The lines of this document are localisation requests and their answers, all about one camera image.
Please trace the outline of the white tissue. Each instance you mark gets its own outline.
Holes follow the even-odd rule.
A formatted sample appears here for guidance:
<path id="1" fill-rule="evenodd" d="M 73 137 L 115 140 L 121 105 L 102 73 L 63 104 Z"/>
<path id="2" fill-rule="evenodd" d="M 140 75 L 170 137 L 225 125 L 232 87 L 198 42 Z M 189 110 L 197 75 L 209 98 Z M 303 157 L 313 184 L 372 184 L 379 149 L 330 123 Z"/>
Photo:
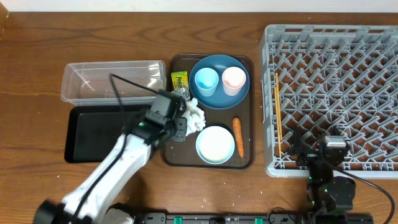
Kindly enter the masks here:
<path id="1" fill-rule="evenodd" d="M 200 132 L 206 126 L 205 112 L 198 107 L 198 100 L 196 98 L 192 98 L 187 103 L 187 108 L 182 117 L 187 119 L 186 136 Z"/>

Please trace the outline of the yellow green snack wrapper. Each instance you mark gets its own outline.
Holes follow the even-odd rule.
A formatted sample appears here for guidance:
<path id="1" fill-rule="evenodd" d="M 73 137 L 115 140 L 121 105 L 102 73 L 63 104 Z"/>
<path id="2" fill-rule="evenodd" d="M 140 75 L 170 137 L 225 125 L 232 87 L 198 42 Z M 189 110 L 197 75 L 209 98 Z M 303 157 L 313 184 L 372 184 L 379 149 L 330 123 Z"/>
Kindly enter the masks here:
<path id="1" fill-rule="evenodd" d="M 181 96 L 185 101 L 190 101 L 190 91 L 187 71 L 171 73 L 173 93 Z"/>

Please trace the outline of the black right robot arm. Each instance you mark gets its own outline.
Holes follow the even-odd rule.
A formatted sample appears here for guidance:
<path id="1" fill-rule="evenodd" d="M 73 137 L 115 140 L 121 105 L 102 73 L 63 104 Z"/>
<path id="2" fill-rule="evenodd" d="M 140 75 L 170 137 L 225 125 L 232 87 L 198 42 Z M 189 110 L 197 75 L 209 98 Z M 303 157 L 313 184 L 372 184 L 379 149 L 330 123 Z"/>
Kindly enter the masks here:
<path id="1" fill-rule="evenodd" d="M 344 161 L 349 145 L 336 128 L 332 133 L 322 137 L 314 149 L 304 145 L 298 128 L 293 132 L 288 154 L 296 157 L 298 166 L 308 169 L 307 198 L 313 204 L 297 223 L 348 223 L 346 212 L 353 209 L 356 184 L 353 179 L 333 174 Z"/>

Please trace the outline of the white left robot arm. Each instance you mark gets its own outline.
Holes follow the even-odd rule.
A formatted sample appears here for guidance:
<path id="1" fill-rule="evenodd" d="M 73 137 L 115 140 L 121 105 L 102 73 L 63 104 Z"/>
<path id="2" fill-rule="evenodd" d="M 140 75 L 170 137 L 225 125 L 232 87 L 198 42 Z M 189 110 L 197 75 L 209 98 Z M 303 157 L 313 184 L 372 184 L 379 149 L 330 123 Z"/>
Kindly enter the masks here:
<path id="1" fill-rule="evenodd" d="M 59 204 L 45 200 L 34 223 L 101 223 L 127 181 L 175 136 L 186 107 L 181 96 L 160 90 L 150 108 L 125 122 L 113 149 L 90 176 Z"/>

